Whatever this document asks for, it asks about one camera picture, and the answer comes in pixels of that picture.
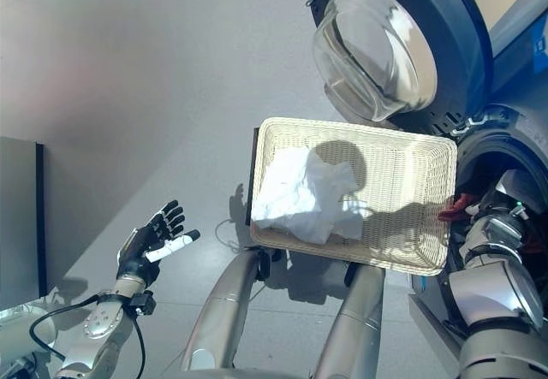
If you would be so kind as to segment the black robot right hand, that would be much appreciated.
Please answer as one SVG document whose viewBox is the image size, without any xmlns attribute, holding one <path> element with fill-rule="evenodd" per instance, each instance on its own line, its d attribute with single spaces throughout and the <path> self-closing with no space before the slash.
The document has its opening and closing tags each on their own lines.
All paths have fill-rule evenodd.
<svg viewBox="0 0 548 379">
<path fill-rule="evenodd" d="M 470 216 L 508 214 L 520 205 L 533 208 L 536 192 L 533 177 L 525 169 L 483 171 L 465 183 L 458 201 Z"/>
</svg>

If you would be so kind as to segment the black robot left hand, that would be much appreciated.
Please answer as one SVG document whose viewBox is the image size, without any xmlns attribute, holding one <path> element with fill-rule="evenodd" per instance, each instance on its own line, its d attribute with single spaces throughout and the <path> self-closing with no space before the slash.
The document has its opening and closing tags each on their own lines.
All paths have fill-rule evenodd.
<svg viewBox="0 0 548 379">
<path fill-rule="evenodd" d="M 184 232 L 183 208 L 175 199 L 134 228 L 117 253 L 116 277 L 136 277 L 150 287 L 158 278 L 160 261 L 195 242 L 197 229 Z"/>
</svg>

